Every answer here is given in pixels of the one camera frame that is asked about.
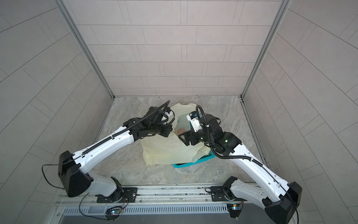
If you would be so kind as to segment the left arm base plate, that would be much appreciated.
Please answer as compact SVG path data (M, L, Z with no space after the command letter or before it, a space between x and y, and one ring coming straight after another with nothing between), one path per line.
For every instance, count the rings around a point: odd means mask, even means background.
M122 187L115 190L110 196L96 195L97 203L134 203L138 188Z

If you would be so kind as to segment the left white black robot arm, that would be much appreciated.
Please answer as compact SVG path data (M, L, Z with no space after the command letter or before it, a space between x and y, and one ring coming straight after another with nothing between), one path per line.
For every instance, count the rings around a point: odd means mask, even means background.
M62 153L59 156L58 176L67 196L77 197L86 192L105 197L111 202L121 200L123 187L116 178L105 178L90 171L105 158L137 140L156 135L168 137L174 120L175 113L167 104L152 106L144 117L126 121L93 145L74 153Z

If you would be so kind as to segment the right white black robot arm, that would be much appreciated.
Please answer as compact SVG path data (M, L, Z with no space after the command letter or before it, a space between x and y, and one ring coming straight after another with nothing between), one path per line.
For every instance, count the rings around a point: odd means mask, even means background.
M298 218L293 218L298 215L302 195L302 187L298 183L288 183L267 168L238 137L222 130L218 118L191 112L186 119L190 123L190 130L178 136L186 146L204 143L215 156L232 161L257 184L253 186L231 176L222 187L211 187L210 194L231 202L240 199L253 203L264 209L276 224L299 223Z

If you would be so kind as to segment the pale yellow plastic bag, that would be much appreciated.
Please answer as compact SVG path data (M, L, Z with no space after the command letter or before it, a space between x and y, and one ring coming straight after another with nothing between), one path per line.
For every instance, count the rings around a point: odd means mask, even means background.
M196 104L176 104L171 107L174 112L175 120L172 124L173 131L168 137L156 135L142 139L141 146L143 149L143 158L146 165L173 165L179 163L194 162L204 154L208 149L204 149L204 144L199 143L195 146L186 146L179 138L178 131L187 131L190 124L186 116L195 111Z

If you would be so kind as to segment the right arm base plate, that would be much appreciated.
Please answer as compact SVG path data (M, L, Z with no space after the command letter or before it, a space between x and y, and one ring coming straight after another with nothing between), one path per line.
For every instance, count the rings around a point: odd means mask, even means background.
M245 199L237 198L229 188L223 186L211 186L205 188L213 202L245 202Z

